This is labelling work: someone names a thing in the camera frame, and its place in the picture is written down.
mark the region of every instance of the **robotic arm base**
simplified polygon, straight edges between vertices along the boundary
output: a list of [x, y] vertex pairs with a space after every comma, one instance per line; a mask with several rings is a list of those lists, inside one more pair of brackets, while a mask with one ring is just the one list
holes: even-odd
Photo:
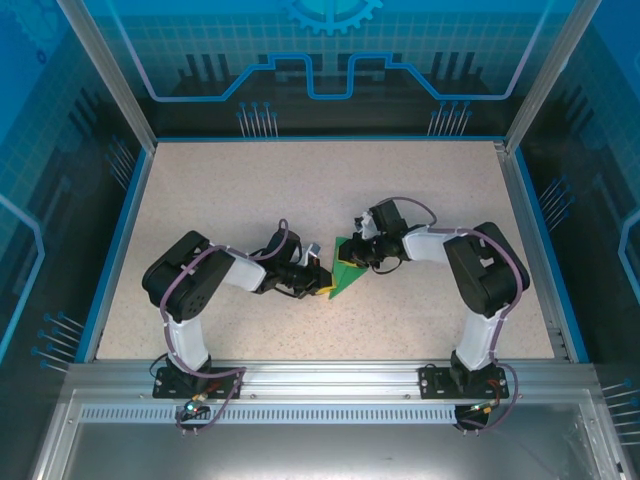
[[500, 385], [500, 398], [509, 398], [509, 386], [504, 369], [489, 364], [480, 370], [470, 371], [456, 356], [451, 354], [450, 367], [429, 364], [418, 369], [420, 397], [423, 400], [495, 399], [496, 392], [489, 380]]
[[[201, 373], [222, 373], [229, 370], [225, 368], [211, 368], [211, 357], [198, 369]], [[233, 388], [237, 377], [225, 377], [220, 379], [200, 378], [190, 375], [177, 367], [169, 358], [166, 366], [160, 367], [156, 372], [156, 381], [153, 385], [153, 398], [190, 399], [194, 395], [207, 392], [207, 398], [224, 400]], [[238, 387], [234, 393], [234, 399], [240, 398]]]

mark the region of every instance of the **enclosure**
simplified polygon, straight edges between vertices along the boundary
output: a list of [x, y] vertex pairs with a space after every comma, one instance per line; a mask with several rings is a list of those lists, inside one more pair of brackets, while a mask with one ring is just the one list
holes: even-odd
[[[3, 478], [636, 477], [635, 2], [0, 5]], [[331, 300], [222, 285], [204, 338], [247, 370], [182, 438], [184, 400], [152, 396], [149, 266], [189, 230], [260, 249], [284, 217], [331, 270], [397, 196], [495, 222], [528, 270], [498, 343], [509, 418], [463, 434], [476, 401], [421, 398], [465, 305], [416, 261]]]

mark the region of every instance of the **wire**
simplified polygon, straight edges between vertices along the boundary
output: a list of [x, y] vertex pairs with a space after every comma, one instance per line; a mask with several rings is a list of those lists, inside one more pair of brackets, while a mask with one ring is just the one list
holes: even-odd
[[420, 202], [418, 200], [415, 200], [413, 198], [409, 198], [409, 197], [389, 197], [389, 198], [385, 198], [381, 202], [376, 203], [376, 207], [378, 205], [383, 204], [384, 202], [388, 202], [389, 200], [400, 200], [400, 201], [403, 201], [403, 202], [409, 202], [409, 203], [413, 203], [414, 205], [418, 205], [423, 210], [426, 210], [427, 212], [429, 212], [429, 215], [431, 215], [432, 220], [431, 220], [430, 223], [427, 224], [429, 227], [432, 227], [436, 223], [438, 223], [438, 216], [435, 214], [435, 212], [433, 210], [431, 210], [431, 208], [427, 207], [424, 203], [422, 203], [422, 202]]
[[285, 295], [285, 296], [287, 296], [287, 297], [291, 297], [291, 298], [298, 298], [298, 296], [297, 296], [297, 295], [294, 295], [293, 293], [289, 293], [289, 292], [286, 292], [286, 291], [284, 291], [284, 290], [281, 290], [281, 289], [279, 289], [278, 287], [273, 287], [273, 289], [274, 289], [276, 292], [281, 293], [282, 295]]
[[149, 375], [151, 375], [151, 376], [153, 377], [153, 379], [154, 379], [154, 380], [156, 380], [156, 379], [158, 378], [158, 377], [157, 377], [158, 372], [156, 371], [156, 373], [155, 373], [155, 375], [154, 375], [154, 374], [153, 374], [153, 372], [152, 372], [151, 370], [153, 370], [153, 367], [155, 367], [155, 366], [156, 366], [156, 364], [157, 364], [160, 360], [162, 360], [163, 358], [167, 358], [167, 356], [168, 356], [168, 354], [163, 353], [163, 354], [162, 354], [162, 355], [160, 355], [158, 358], [156, 358], [156, 359], [151, 363], [151, 365], [149, 365]]
[[493, 387], [493, 391], [496, 392], [496, 406], [500, 405], [500, 384], [494, 380], [489, 379], [487, 383]]
[[[195, 257], [191, 263], [189, 263], [189, 265], [186, 266], [186, 268], [184, 270], [182, 270], [182, 272], [180, 272], [180, 274], [178, 274], [178, 276], [173, 280], [173, 282], [171, 282], [171, 284], [169, 285], [169, 288], [167, 288], [167, 290], [164, 292], [164, 295], [162, 296], [162, 299], [160, 300], [160, 316], [162, 317], [163, 321], [164, 321], [164, 339], [167, 343], [167, 348], [169, 349], [169, 353], [171, 353], [172, 356], [172, 360], [180, 367], [182, 368], [182, 370], [184, 370], [185, 372], [195, 376], [195, 377], [199, 377], [199, 378], [208, 378], [208, 379], [217, 379], [217, 378], [225, 378], [225, 377], [230, 377], [232, 375], [239, 375], [238, 380], [236, 381], [236, 384], [234, 385], [234, 387], [231, 389], [231, 393], [229, 394], [229, 396], [227, 397], [227, 400], [225, 401], [225, 403], [222, 405], [222, 407], [220, 408], [220, 411], [218, 412], [218, 414], [213, 417], [213, 419], [206, 424], [205, 426], [201, 427], [200, 430], [206, 430], [207, 428], [210, 428], [211, 426], [213, 426], [213, 424], [218, 420], [218, 418], [220, 418], [220, 416], [222, 415], [224, 409], [227, 407], [229, 401], [231, 401], [231, 398], [233, 397], [233, 394], [236, 392], [236, 390], [240, 387], [240, 384], [242, 383], [242, 379], [244, 378], [244, 374], [247, 371], [246, 367], [238, 367], [238, 368], [233, 368], [231, 370], [228, 370], [226, 372], [221, 372], [221, 373], [202, 373], [202, 372], [198, 372], [197, 370], [193, 370], [192, 368], [190, 368], [183, 360], [182, 358], [180, 358], [178, 356], [178, 353], [176, 351], [175, 345], [173, 344], [173, 340], [171, 339], [171, 330], [169, 328], [170, 322], [172, 321], [169, 318], [169, 314], [167, 313], [167, 301], [169, 300], [169, 297], [171, 296], [171, 294], [173, 293], [173, 291], [176, 289], [176, 287], [180, 284], [180, 282], [182, 282], [182, 280], [185, 279], [185, 277], [187, 275], [189, 275], [191, 273], [191, 271], [198, 266], [205, 258], [207, 258], [209, 255], [211, 255], [214, 252], [217, 252], [219, 250], [224, 250], [227, 252], [232, 252], [234, 254], [243, 256], [245, 258], [248, 258], [249, 260], [252, 261], [256, 261], [256, 260], [266, 260], [268, 258], [271, 258], [275, 255], [277, 255], [280, 250], [282, 249], [282, 247], [284, 247], [285, 242], [287, 241], [287, 237], [289, 235], [289, 222], [287, 222], [286, 219], [280, 219], [280, 222], [278, 222], [278, 228], [284, 228], [285, 233], [284, 236], [282, 238], [282, 242], [280, 242], [280, 245], [278, 245], [278, 247], [271, 253], [264, 255], [264, 256], [259, 256], [259, 257], [251, 257], [251, 256], [247, 256], [241, 252], [239, 252], [238, 250], [235, 250], [231, 247], [228, 246], [223, 246], [223, 245], [211, 245], [209, 246], [209, 248], [207, 248], [206, 250], [202, 251], [200, 254], [198, 254], [197, 257]], [[178, 426], [180, 426], [180, 421], [179, 421], [179, 416], [177, 417], [178, 420], [176, 422], [176, 424]]]
[[222, 385], [222, 382], [214, 382], [211, 385], [209, 385], [206, 390], [204, 391], [204, 393], [209, 394], [211, 392], [213, 392], [214, 390], [220, 388], [220, 386]]
[[289, 222], [287, 222], [286, 218], [281, 218], [278, 222], [278, 229], [281, 228], [284, 228], [284, 235], [282, 235], [280, 245], [278, 245], [278, 247], [273, 252], [267, 253], [266, 255], [259, 255], [257, 257], [250, 256], [249, 259], [257, 262], [260, 260], [268, 260], [271, 257], [275, 257], [280, 252], [280, 250], [282, 250], [282, 247], [284, 247], [284, 244], [287, 242], [287, 239], [289, 237]]
[[516, 402], [518, 401], [518, 395], [519, 395], [520, 382], [519, 382], [519, 379], [518, 379], [518, 374], [516, 373], [515, 369], [511, 365], [509, 365], [508, 363], [499, 362], [495, 357], [496, 345], [498, 343], [498, 337], [500, 336], [500, 332], [502, 331], [502, 326], [504, 324], [504, 321], [506, 320], [507, 315], [516, 307], [516, 305], [520, 301], [520, 298], [522, 298], [522, 292], [524, 290], [524, 286], [523, 286], [523, 283], [522, 283], [522, 276], [520, 275], [520, 271], [518, 270], [518, 266], [516, 265], [515, 260], [513, 258], [511, 258], [511, 255], [509, 255], [509, 253], [498, 242], [496, 242], [493, 238], [489, 237], [488, 235], [486, 235], [486, 234], [484, 234], [482, 232], [478, 232], [477, 230], [473, 230], [471, 228], [461, 228], [461, 227], [458, 227], [458, 228], [438, 228], [438, 227], [433, 227], [433, 225], [435, 225], [436, 222], [438, 221], [438, 217], [435, 215], [435, 213], [433, 213], [433, 210], [431, 210], [429, 207], [427, 207], [422, 202], [419, 202], [418, 200], [414, 200], [413, 198], [409, 198], [409, 197], [389, 197], [389, 198], [383, 200], [382, 202], [379, 202], [378, 205], [380, 205], [380, 203], [386, 202], [387, 200], [404, 200], [404, 201], [407, 201], [407, 202], [410, 202], [410, 203], [414, 203], [414, 204], [419, 205], [420, 207], [424, 208], [433, 217], [433, 221], [429, 224], [429, 227], [431, 227], [431, 228], [429, 228], [430, 232], [442, 233], [442, 234], [445, 234], [445, 235], [460, 235], [460, 234], [464, 234], [464, 235], [472, 235], [474, 237], [480, 238], [485, 243], [488, 243], [489, 245], [491, 245], [500, 254], [500, 256], [504, 259], [504, 261], [507, 263], [507, 265], [509, 266], [509, 268], [513, 272], [513, 276], [515, 277], [515, 280], [516, 280], [516, 294], [515, 294], [515, 297], [513, 298], [513, 300], [511, 301], [511, 303], [509, 305], [507, 305], [507, 307], [503, 308], [502, 311], [500, 312], [500, 317], [498, 318], [498, 323], [496, 325], [496, 329], [495, 329], [495, 331], [493, 333], [493, 337], [491, 338], [491, 343], [489, 345], [489, 359], [491, 360], [491, 363], [493, 363], [498, 368], [505, 368], [505, 369], [509, 370], [509, 372], [513, 376], [513, 397], [511, 399], [511, 402], [509, 403], [509, 406], [507, 407], [507, 410], [505, 411], [505, 413], [498, 420], [496, 420], [493, 424], [491, 424], [489, 427], [483, 428], [483, 430], [487, 430], [487, 431], [488, 430], [493, 430], [493, 429], [497, 428], [500, 424], [502, 424], [502, 422], [504, 422], [505, 419], [509, 415], [511, 415], [511, 412], [513, 411], [513, 409], [516, 406]]
[[381, 272], [380, 270], [376, 270], [373, 267], [371, 267], [371, 270], [373, 270], [373, 273], [376, 273], [378, 275], [387, 275], [387, 274], [389, 274], [391, 272], [395, 272], [398, 268], [400, 268], [400, 265], [402, 265], [402, 259], [401, 258], [398, 259], [398, 265], [393, 267], [391, 270], [385, 270], [384, 272]]
[[[235, 395], [236, 391], [238, 390], [238, 388], [240, 388], [240, 385], [242, 384], [242, 379], [244, 377], [244, 373], [242, 372], [240, 374], [240, 376], [238, 377], [238, 379], [235, 381], [233, 387], [231, 388], [231, 390], [229, 391], [229, 394], [227, 395], [227, 398], [225, 398], [224, 403], [222, 404], [222, 406], [220, 407], [220, 409], [216, 412], [216, 414], [213, 416], [213, 418], [208, 422], [205, 423], [202, 427], [197, 428], [194, 426], [193, 429], [193, 433], [195, 435], [198, 434], [198, 432], [203, 432], [205, 430], [210, 429], [211, 427], [213, 427], [213, 425], [220, 419], [220, 417], [222, 416], [222, 414], [224, 413], [224, 411], [227, 409], [227, 407], [229, 406], [229, 402], [231, 402], [231, 399], [233, 398], [233, 396]], [[180, 410], [177, 414], [176, 414], [176, 427], [180, 428], [183, 431], [186, 431], [187, 429], [185, 428], [185, 424], [182, 422], [181, 417], [182, 414], [184, 413], [184, 410]]]

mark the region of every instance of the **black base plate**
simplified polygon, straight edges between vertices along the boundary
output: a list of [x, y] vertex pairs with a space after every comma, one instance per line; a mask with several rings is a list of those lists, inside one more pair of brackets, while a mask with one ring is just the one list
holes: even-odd
[[[208, 370], [208, 373], [222, 373], [231, 370], [232, 368], [211, 368]], [[204, 390], [209, 390], [214, 387], [210, 392], [208, 392], [209, 399], [226, 399], [229, 395], [229, 392], [233, 388], [234, 382], [238, 379], [237, 375], [213, 379], [210, 380], [206, 387], [204, 387], [201, 391], [194, 391], [193, 388], [185, 385], [184, 381], [178, 378], [174, 369], [169, 367], [159, 368], [156, 373], [156, 383], [153, 386], [153, 398], [183, 398], [189, 399], [198, 393], [202, 393]], [[242, 386], [238, 387], [231, 398], [237, 399], [240, 398], [240, 390]]]
[[492, 368], [481, 381], [475, 385], [470, 385], [461, 393], [458, 386], [451, 378], [449, 367], [426, 366], [418, 369], [418, 383], [420, 385], [420, 398], [423, 400], [446, 399], [481, 399], [490, 400], [496, 397], [496, 392], [487, 383], [488, 380], [503, 380], [505, 383], [500, 387], [500, 399], [509, 398], [509, 386], [506, 383], [504, 369]]

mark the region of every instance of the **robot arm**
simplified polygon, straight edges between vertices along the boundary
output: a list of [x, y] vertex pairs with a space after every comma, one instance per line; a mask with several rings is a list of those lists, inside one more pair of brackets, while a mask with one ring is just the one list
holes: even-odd
[[[207, 238], [191, 231], [160, 257], [142, 280], [151, 303], [160, 307], [162, 297], [176, 277], [211, 246]], [[316, 244], [303, 249], [298, 235], [281, 228], [267, 247], [259, 250], [258, 257], [247, 257], [227, 247], [207, 256], [168, 298], [169, 333], [175, 349], [175, 352], [168, 352], [170, 365], [182, 370], [187, 378], [188, 372], [175, 362], [175, 356], [191, 370], [208, 371], [210, 356], [204, 345], [199, 315], [222, 283], [256, 294], [276, 290], [295, 298], [331, 290], [333, 277], [320, 266], [319, 251]]]
[[[388, 257], [399, 262], [428, 260], [448, 263], [467, 306], [462, 339], [451, 358], [450, 377], [464, 393], [476, 372], [491, 370], [491, 342], [503, 309], [516, 296], [513, 270], [505, 259], [480, 238], [456, 229], [409, 227], [393, 200], [378, 204], [355, 219], [356, 233], [338, 251], [338, 259], [361, 268], [377, 270]], [[515, 262], [523, 290], [530, 284], [522, 262], [493, 223], [473, 230], [500, 245]]]

